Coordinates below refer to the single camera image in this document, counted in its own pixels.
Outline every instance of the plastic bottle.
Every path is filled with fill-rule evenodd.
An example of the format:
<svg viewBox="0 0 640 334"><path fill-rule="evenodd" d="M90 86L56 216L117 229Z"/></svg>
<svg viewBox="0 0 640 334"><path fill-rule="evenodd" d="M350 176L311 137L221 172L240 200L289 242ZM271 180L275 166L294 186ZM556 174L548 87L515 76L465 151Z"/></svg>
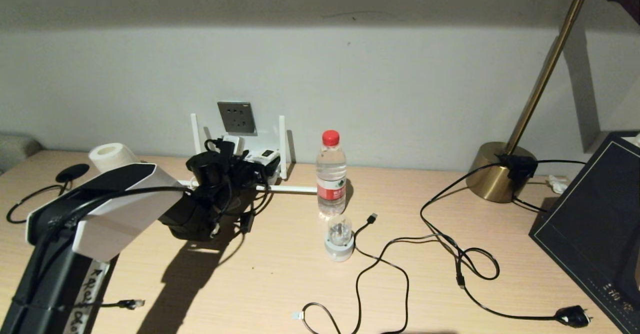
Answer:
<svg viewBox="0 0 640 334"><path fill-rule="evenodd" d="M340 147L338 132L325 131L322 143L322 150L315 161L318 209L320 218L329 220L345 211L347 159Z"/></svg>

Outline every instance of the desk lamp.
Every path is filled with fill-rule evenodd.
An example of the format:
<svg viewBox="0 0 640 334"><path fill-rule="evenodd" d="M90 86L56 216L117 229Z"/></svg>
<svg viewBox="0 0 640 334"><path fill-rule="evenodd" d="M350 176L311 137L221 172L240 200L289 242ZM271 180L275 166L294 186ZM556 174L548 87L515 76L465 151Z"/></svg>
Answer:
<svg viewBox="0 0 640 334"><path fill-rule="evenodd" d="M631 17L640 24L640 0L608 1L614 1L621 4ZM562 50L567 42L567 38L569 37L569 33L571 32L571 29L576 22L576 18L578 17L578 13L584 3L585 0L573 0L569 7L569 12L566 15L560 34L553 43L551 54L542 68L542 73L535 84L533 93L531 93L531 96L519 117L518 123L513 129L513 133L511 134L509 141L507 143L496 141L485 143L480 147L480 150L478 150L475 160L473 161L473 165L471 165L470 172L482 166L500 163L500 165L491 166L484 170L478 170L466 179L466 184L469 186L469 189L479 197L491 202L509 203L521 192L523 186L527 183L528 177L518 178L517 180L510 178L510 168L508 168L506 163L499 159L499 157L504 159L505 156L522 156L531 157L535 160L533 154L528 152L528 150L518 147L518 142L531 119L531 115L536 108L538 100L540 100L540 97L545 90L549 77L551 77L555 64L558 62L560 54L562 54Z"/></svg>

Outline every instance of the white base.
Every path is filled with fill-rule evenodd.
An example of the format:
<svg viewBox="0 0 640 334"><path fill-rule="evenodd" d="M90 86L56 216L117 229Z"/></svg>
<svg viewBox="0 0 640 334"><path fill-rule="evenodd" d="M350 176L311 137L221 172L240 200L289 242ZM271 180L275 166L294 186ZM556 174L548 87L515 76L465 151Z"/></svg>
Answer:
<svg viewBox="0 0 640 334"><path fill-rule="evenodd" d="M334 243L331 243L329 240L329 233L324 235L324 249L326 253L329 254L329 258L331 258L334 262L343 262L349 259L354 252L354 236L351 235L351 239L349 243L345 246L337 246Z"/></svg>

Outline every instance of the handwritten label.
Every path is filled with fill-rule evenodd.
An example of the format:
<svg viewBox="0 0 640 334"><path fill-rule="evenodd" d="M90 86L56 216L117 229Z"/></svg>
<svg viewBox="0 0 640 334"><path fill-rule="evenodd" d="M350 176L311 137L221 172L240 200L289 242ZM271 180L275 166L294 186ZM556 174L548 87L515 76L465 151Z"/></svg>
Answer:
<svg viewBox="0 0 640 334"><path fill-rule="evenodd" d="M103 285L105 274L109 270L109 263L92 261L86 276L80 286L75 304L91 304L98 297L98 291ZM87 322L94 307L73 308L69 320L64 328L64 334L83 334L87 329Z"/></svg>

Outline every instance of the black cable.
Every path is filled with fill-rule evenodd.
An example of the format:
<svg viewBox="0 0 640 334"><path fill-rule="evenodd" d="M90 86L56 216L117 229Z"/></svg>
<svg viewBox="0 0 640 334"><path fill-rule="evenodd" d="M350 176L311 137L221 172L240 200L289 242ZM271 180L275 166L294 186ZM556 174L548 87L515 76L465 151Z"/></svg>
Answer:
<svg viewBox="0 0 640 334"><path fill-rule="evenodd" d="M206 150L208 150L209 152L215 152L215 150L209 148L209 144L210 143L213 143L213 145L215 145L215 142L213 140L206 140L206 141L204 141L204 148Z"/></svg>
<svg viewBox="0 0 640 334"><path fill-rule="evenodd" d="M535 161L536 163L573 163L573 164L577 164L577 165L586 165L585 162L582 161L570 161L567 159L543 159L542 161ZM512 202L517 202L520 203L522 205L525 205L531 209L535 209L538 212L542 212L542 213L548 213L549 211L547 211L546 209L542 209L540 207L537 207L531 203L525 202L524 200L516 197L515 193L513 194L513 197L511 199Z"/></svg>
<svg viewBox="0 0 640 334"><path fill-rule="evenodd" d="M267 174L265 172L264 167L262 168L262 178L263 178L262 184L264 186L264 194L262 195L262 201L260 202L260 204L258 204L258 206L253 210L253 212L256 214L260 211L260 209L263 208L263 205L267 201L267 197L269 197L270 186L269 186L269 181L268 181Z"/></svg>
<svg viewBox="0 0 640 334"><path fill-rule="evenodd" d="M226 188L228 189L228 196L226 197L226 203L220 209L220 215L226 215L229 204L231 203L231 197L233 196L233 188L231 188L231 178L226 178Z"/></svg>
<svg viewBox="0 0 640 334"><path fill-rule="evenodd" d="M7 222L11 223L11 224L21 224L21 223L26 223L27 220L14 220L14 218L12 218L12 215L14 213L14 211L20 207L22 204L24 204L26 201L28 201L29 199L35 197L36 195L39 195L40 193L46 192L46 191L50 191L51 189L55 189L55 188L59 188L60 192L58 193L58 197L60 195L62 195L62 193L64 193L65 189L66 189L67 184L65 183L64 186L61 186L60 184L54 184L52 186L48 186L42 189L38 189L37 191L31 193L30 195L27 195L27 197L24 197L23 199L20 200L20 202L17 202L16 204L13 205L13 207L11 207L11 209L9 209L9 211L6 214L6 220Z"/></svg>
<svg viewBox="0 0 640 334"><path fill-rule="evenodd" d="M535 210L536 210L536 211L538 211L538 212L542 212L542 213L548 213L548 212L549 212L549 211L547 211L547 209L542 209L542 208L540 208L540 207L536 207L535 205L533 205L533 204L531 204L531 203L528 203L528 202L525 202L525 201L524 201L524 200L522 200L522 199L519 199L519 198L518 198L518 197L516 197L515 195L514 195L514 196L513 196L513 198L512 198L512 202L517 202L517 203L520 203L520 204L522 204L522 205L526 205L527 207L529 207L529 208L531 208L531 209L535 209Z"/></svg>
<svg viewBox="0 0 640 334"><path fill-rule="evenodd" d="M53 240L56 234L62 231L62 229L64 229L65 227L75 227L75 225L77 225L78 222L82 220L82 218L84 218L89 213L89 212L82 213L82 211L87 207L91 207L100 202L105 202L107 200L111 200L115 198L128 197L131 195L141 195L146 193L162 192L162 191L180 191L180 192L186 192L190 194L194 192L191 189L185 188L185 187L166 186L166 187L130 189L128 191L108 193L78 205L76 208L72 209L66 216L64 216L61 220L57 220L57 222L54 222L52 224L52 227L48 229L43 235L43 238L41 240L41 245L36 246L34 250L34 253L32 255L34 257L34 266L32 266L30 282L28 283L27 290L26 290L27 300L25 301L25 304L20 307L20 312L16 316L16 320L14 321L12 325L12 330L10 332L13 333L19 328L19 326L21 325L21 321L23 320L23 317L26 313L25 309L31 305L31 302L34 299L34 295L40 285L41 278L43 278L44 276L44 273L41 274L41 266L44 261L47 248L49 246L49 243Z"/></svg>
<svg viewBox="0 0 640 334"><path fill-rule="evenodd" d="M397 270L400 270L400 272L402 272L402 274L404 275L404 279L406 281L406 291L405 291L405 295L404 295L404 325L399 330L395 330L393 332L385 332L385 333L383 333L383 334L399 334L399 333L404 332L405 329L407 329L407 325L409 324L409 286L410 286L409 274L407 274L407 272L405 270L403 270L403 268L401 268L400 266L396 266L395 264L390 263L389 261L386 261L386 260L382 259L382 256L384 256L385 252L387 251L387 248L389 248L389 246L391 246L391 245L393 245L395 243L412 243L412 244L430 243L430 242L433 242L434 240L427 240L427 239L435 238L435 237L438 237L438 236L442 236L442 237L448 237L448 236L446 234L429 234L428 236L422 236L422 237L400 237L400 238L395 238L395 239L392 239L391 241L389 241L384 246L384 248L382 249L380 255L378 257L376 257L374 255L362 252L362 250L359 249L358 246L357 246L357 236L358 236L358 234L361 233L362 230L364 230L366 227L368 227L369 224L373 223L374 221L375 221L375 217L374 216L370 216L370 218L368 218L368 220L367 220L367 223L365 225L363 225L362 227L360 227L355 232L355 234L353 235L355 250L357 250L362 255L365 255L366 257L369 257L371 259L375 259L375 262L373 264L371 264L370 266L366 267L364 270L362 270L358 274L358 277L356 278L355 287L356 287L356 299L358 300L358 323L356 324L356 327L355 327L355 329L353 330L353 332L351 334L356 334L360 330L360 326L362 324L362 301L361 301L360 287L359 287L360 279L361 279L361 277L362 277L362 275L364 273L368 272L369 270L371 270L372 268L377 266L380 262L386 263L389 266L392 266L393 268L396 268ZM309 332L313 333L313 334L318 334L318 332L314 331L313 329L311 329L311 327L309 327L309 325L307 323L307 319L306 319L306 311L307 311L307 309L309 307L313 307L313 306L321 307L323 309L323 311L325 311L326 314L329 316L329 319L333 323L333 327L335 328L336 332L338 332L338 334L341 334L340 328L336 324L336 320L334 319L334 316L331 314L329 309L327 309L327 307L325 307L324 305L316 303L316 302L308 303L304 307L302 307L302 319L301 320L302 320L302 324L304 324L306 329Z"/></svg>
<svg viewBox="0 0 640 334"><path fill-rule="evenodd" d="M80 304L75 304L73 307L74 308L87 308L87 307L126 308L126 309L130 309L132 311L135 308L144 306L144 304L145 304L144 300L127 299L127 300L121 300L121 301L119 301L117 303L106 303L106 304L103 303L103 302L80 303Z"/></svg>
<svg viewBox="0 0 640 334"><path fill-rule="evenodd" d="M54 252L54 254L51 255L51 257L48 259L48 261L46 261L46 263L42 267L41 274L38 278L39 282L41 282L44 279L44 276L50 270L51 266L57 261L58 258L60 258L60 255L62 255L62 253L64 253L64 251L70 245L73 244L73 242L74 242L74 236L69 236L69 238L67 238L66 241L64 241L64 243L62 243L62 245Z"/></svg>
<svg viewBox="0 0 640 334"><path fill-rule="evenodd" d="M62 186L62 188L60 188L60 192L58 192L57 196L60 197L62 194L64 194L64 192L67 190L67 186L69 185L69 182L71 181L65 181L64 185Z"/></svg>
<svg viewBox="0 0 640 334"><path fill-rule="evenodd" d="M564 161L564 160L546 160L546 161L537 161L538 163L578 163L578 164L583 164L583 162L578 162L578 161ZM464 179L466 179L467 177L469 177L470 175L478 172L479 170L482 170L484 168L489 168L491 166L496 166L496 165L501 165L500 163L494 163L494 164L490 164L490 165L486 165L486 166L482 166L479 168L476 168L475 170L472 170L471 172L463 175L462 177L460 177L459 179L457 179L457 181L453 182L452 184L450 184L450 186L447 186L444 190L442 190L441 192L439 192L438 194L436 194L432 199L430 199L428 202L426 202L423 207L420 209L420 218L423 220L423 222L425 222L425 224L429 227L429 229L434 233L434 234L443 234L442 231L440 231L439 229L437 229L437 227L435 227L435 225L433 225L431 222L429 222L424 214L423 211L425 210L425 208L432 204L433 202L435 202L436 200L439 199L439 197L441 197L441 195L443 195L444 193L446 193L449 189L453 188L455 186L455 184L460 183L461 181L463 181ZM510 318L510 319L515 319L515 320L535 320L535 321L552 321L552 320L557 320L556 317L550 317L550 316L512 316L509 314L503 314L500 312L496 312L493 311L492 309L489 309L489 307L486 307L485 305L481 304L480 302L478 302L478 300L476 300L471 293L469 293L469 289L466 286L465 283L465 278L462 275L462 264L466 265L467 268L469 268L471 270L471 272L473 274L475 274L476 276L480 277L481 279L484 280L494 280L497 279L498 276L500 275L500 267L498 265L498 261L493 257L492 254L490 254L489 252L487 252L486 250L483 250L481 248L469 248L466 250L462 250L457 243L455 243L455 241L453 241L452 239L450 239L451 237L448 236L442 236L443 238L445 238L445 240L448 242L448 245L451 245L453 248L455 248L457 250L457 254L454 253L453 249L449 248L448 245L446 245L445 243L440 242L443 246L446 247L446 249L454 255L454 259L455 259L455 272L456 272L456 281L458 283L458 285L464 289L464 292L466 293L466 295L479 307L481 307L482 309L485 309L485 311L488 311L492 314L495 314L497 316L501 316L504 318ZM493 263L494 268L496 270L495 275L493 275L493 277L485 277L484 275L482 275L480 272L478 272L478 270L476 269L473 261L471 260L471 258L468 256L469 252L479 252L480 254L483 254L485 257L489 258L490 261Z"/></svg>
<svg viewBox="0 0 640 334"><path fill-rule="evenodd" d="M573 163L576 165L586 165L586 162L582 161L569 161L567 159L543 159L542 161L535 161L536 163Z"/></svg>

